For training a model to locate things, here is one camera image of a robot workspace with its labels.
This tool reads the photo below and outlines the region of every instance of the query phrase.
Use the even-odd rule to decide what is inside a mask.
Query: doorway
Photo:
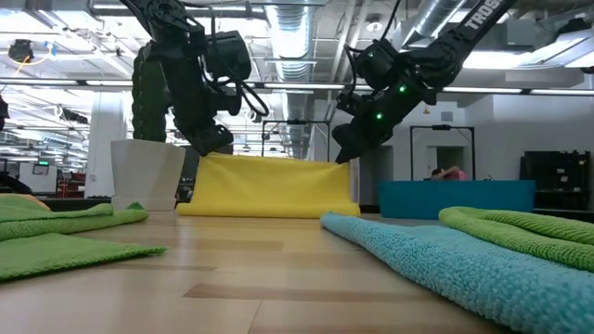
[[[461,147],[437,147],[437,168],[448,169],[458,166],[464,168],[464,148]]]

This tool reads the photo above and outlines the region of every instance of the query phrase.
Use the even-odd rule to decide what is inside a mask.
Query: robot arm
[[[342,147],[336,162],[379,147],[421,101],[435,105],[437,92],[454,82],[471,51],[515,2],[479,1],[457,28],[422,50],[399,53],[382,39],[356,55],[352,61],[355,73],[374,92],[359,96],[351,87],[337,97],[337,108],[354,118],[332,131]]]
[[[204,27],[177,0],[121,1],[152,37],[147,60],[161,63],[174,106],[175,127],[201,155],[231,144],[233,135],[213,117],[218,110],[239,114],[245,97],[243,80],[250,76],[252,65],[239,33],[206,35]],[[223,77],[228,80],[218,83]],[[235,84],[235,92],[226,87],[228,83]],[[256,99],[265,111],[255,111],[267,116],[264,102],[258,96]]]

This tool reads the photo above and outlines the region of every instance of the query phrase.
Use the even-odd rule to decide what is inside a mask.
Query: teal towel
[[[594,272],[594,225],[525,212],[455,207],[439,219],[473,237],[513,251]]]
[[[594,274],[508,250],[455,229],[403,227],[327,214],[328,230],[402,276],[522,333],[594,328]]]

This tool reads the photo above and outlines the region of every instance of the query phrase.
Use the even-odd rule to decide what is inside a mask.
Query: person
[[[468,176],[458,166],[454,166],[447,170],[443,168],[434,170],[431,172],[431,179],[432,181],[466,181],[468,180]]]

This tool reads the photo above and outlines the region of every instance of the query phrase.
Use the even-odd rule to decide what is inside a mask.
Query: towel
[[[327,214],[322,224],[402,276],[522,333],[594,328],[594,274],[508,250],[455,229]]]
[[[181,215],[315,218],[358,215],[349,165],[211,153],[200,158],[194,196]]]
[[[49,233],[0,242],[0,282],[141,255],[158,255],[164,247],[144,247]]]
[[[47,207],[20,196],[0,197],[0,241],[45,233],[71,234],[116,225],[141,222],[149,214],[138,204],[114,211],[99,204],[78,212],[51,212]]]
[[[79,212],[51,212],[21,196],[0,197],[0,281],[90,264],[161,254],[164,247],[118,244],[62,234],[140,222],[149,214],[138,204],[114,211],[101,204]]]
[[[513,251],[594,272],[594,225],[524,212],[455,207],[439,218],[450,227]]]

